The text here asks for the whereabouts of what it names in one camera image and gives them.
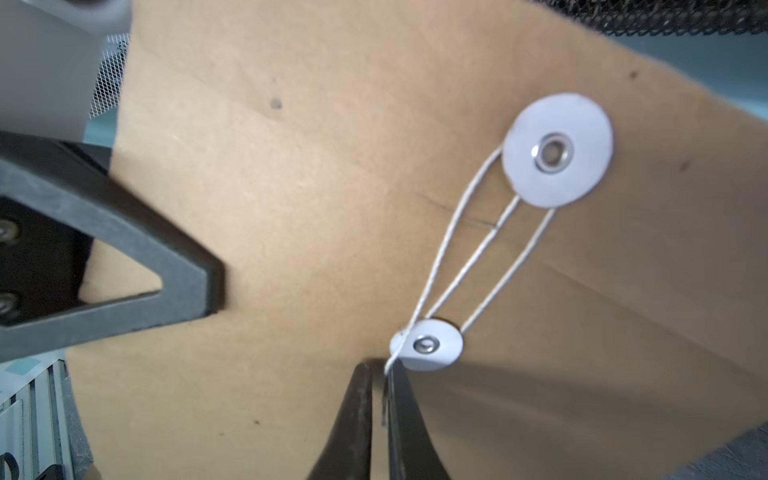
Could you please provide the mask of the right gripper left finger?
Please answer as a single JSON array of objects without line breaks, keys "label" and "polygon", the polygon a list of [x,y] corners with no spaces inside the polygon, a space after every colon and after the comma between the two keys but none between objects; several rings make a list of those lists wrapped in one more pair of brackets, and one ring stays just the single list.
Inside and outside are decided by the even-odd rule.
[{"label": "right gripper left finger", "polygon": [[327,442],[308,479],[368,480],[371,472],[373,374],[359,363]]}]

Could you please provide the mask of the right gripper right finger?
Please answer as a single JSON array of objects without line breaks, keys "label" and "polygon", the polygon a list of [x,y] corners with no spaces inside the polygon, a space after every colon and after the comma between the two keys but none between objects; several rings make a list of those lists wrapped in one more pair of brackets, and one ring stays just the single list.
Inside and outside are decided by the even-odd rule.
[{"label": "right gripper right finger", "polygon": [[403,365],[393,365],[385,380],[389,478],[450,478],[429,436]]}]

